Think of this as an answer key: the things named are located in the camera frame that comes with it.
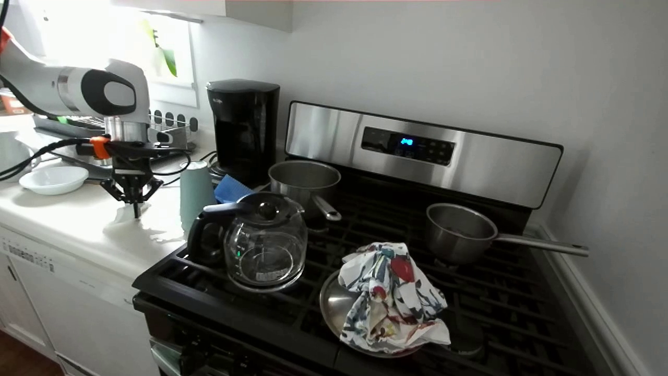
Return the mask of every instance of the bowl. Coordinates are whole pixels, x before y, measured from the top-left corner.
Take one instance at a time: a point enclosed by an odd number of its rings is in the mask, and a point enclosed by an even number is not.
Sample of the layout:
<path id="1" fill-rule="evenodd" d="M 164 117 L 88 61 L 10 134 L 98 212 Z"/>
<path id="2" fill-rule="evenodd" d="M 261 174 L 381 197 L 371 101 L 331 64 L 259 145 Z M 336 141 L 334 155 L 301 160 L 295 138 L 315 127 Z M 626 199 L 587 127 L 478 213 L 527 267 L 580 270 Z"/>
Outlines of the bowl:
<path id="1" fill-rule="evenodd" d="M 88 170 L 70 165 L 40 167 L 20 180 L 20 184 L 36 194 L 67 194 L 88 180 Z"/>
<path id="2" fill-rule="evenodd" d="M 0 171 L 23 164 L 30 156 L 30 150 L 18 142 L 18 132 L 0 134 Z"/>

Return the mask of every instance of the patterned towel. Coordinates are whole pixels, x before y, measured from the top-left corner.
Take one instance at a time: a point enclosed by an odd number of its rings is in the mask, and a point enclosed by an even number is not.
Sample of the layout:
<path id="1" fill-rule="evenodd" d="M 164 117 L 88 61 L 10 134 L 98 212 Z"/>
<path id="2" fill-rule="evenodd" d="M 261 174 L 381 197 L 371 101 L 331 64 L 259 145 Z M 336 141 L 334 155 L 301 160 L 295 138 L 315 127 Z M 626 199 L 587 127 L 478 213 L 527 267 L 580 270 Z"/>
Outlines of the patterned towel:
<path id="1" fill-rule="evenodd" d="M 358 292 L 340 340 L 369 354 L 402 354 L 427 343 L 449 344 L 437 315 L 448 307 L 404 243 L 371 243 L 347 256 L 339 284 Z"/>

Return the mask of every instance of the kettle lid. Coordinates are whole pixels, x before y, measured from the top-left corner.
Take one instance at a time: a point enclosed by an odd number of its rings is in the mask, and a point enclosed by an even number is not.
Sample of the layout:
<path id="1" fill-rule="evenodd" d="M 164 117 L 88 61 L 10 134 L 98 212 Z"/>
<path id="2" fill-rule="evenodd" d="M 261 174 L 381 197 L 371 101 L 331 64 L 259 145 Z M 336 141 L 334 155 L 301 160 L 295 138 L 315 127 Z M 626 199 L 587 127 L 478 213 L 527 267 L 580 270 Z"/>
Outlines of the kettle lid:
<path id="1" fill-rule="evenodd" d="M 241 220 L 259 228 L 273 228 L 291 220 L 292 216 L 304 216 L 305 209 L 279 192 L 253 192 L 239 200 Z"/>

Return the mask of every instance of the stainless steel pot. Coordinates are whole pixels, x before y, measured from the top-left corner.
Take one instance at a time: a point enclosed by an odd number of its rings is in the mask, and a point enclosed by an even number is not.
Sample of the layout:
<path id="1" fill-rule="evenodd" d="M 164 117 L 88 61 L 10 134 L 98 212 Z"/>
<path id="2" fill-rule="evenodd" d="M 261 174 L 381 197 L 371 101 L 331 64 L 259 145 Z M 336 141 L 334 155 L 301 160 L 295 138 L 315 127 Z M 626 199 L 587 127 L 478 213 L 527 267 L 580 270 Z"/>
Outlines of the stainless steel pot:
<path id="1" fill-rule="evenodd" d="M 475 264 L 492 243 L 514 243 L 533 249 L 587 257 L 579 244 L 557 244 L 515 235 L 499 235 L 496 222 L 487 216 L 452 202 L 437 202 L 427 209 L 427 244 L 439 259 L 456 265 Z"/>
<path id="2" fill-rule="evenodd" d="M 327 200 L 336 184 L 340 171 L 315 162 L 283 162 L 269 167 L 272 192 L 283 192 L 301 202 L 307 218 L 323 213 L 329 222 L 340 222 L 343 216 Z"/>

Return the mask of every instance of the coffee maker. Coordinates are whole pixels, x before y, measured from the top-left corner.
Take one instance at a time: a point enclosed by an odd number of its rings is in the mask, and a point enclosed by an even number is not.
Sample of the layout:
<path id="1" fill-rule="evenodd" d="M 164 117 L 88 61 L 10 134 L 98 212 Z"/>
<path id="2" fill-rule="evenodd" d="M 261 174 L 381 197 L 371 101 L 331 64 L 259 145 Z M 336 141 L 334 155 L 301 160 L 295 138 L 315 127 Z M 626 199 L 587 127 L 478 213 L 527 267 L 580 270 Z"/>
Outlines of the coffee maker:
<path id="1" fill-rule="evenodd" d="M 246 186 L 267 181 L 276 160 L 276 117 L 281 85 L 267 81 L 210 81 L 216 120 L 218 164 Z"/>

